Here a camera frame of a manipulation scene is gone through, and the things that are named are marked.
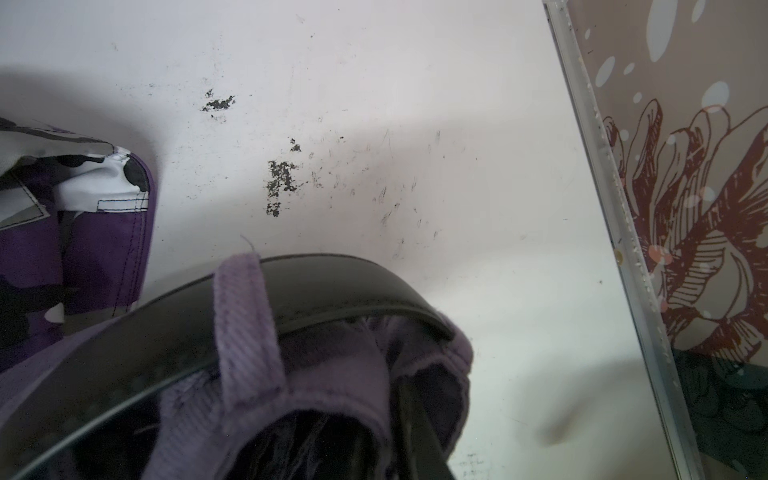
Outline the plain purple garment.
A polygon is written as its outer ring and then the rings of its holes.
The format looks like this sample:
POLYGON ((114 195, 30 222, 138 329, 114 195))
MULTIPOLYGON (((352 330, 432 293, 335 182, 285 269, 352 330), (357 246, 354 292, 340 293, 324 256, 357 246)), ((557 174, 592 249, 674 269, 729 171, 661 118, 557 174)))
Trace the plain purple garment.
POLYGON ((254 253, 214 291, 214 365, 122 410, 22 479, 448 479, 473 350, 368 316, 276 331, 254 253))

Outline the black belt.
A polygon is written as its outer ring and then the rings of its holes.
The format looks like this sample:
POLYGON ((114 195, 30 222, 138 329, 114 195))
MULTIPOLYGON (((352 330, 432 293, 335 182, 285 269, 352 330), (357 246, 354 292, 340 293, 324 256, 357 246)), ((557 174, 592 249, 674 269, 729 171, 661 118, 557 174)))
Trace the black belt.
MULTIPOLYGON (((399 315, 436 339, 448 322, 408 283, 354 256, 299 254, 259 263, 279 335, 338 320, 399 315)), ((22 479, 109 418, 214 365, 214 291, 233 270, 184 285, 86 330, 4 376, 20 392, 1 413, 1 475, 22 479)))

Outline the purple camouflage trousers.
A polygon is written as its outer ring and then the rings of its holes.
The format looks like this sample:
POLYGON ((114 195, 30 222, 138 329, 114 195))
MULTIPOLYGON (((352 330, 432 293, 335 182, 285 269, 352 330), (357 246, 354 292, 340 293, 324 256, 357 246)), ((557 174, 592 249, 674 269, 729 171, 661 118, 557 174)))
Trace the purple camouflage trousers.
POLYGON ((156 204, 133 152, 2 119, 2 370, 134 307, 156 204))

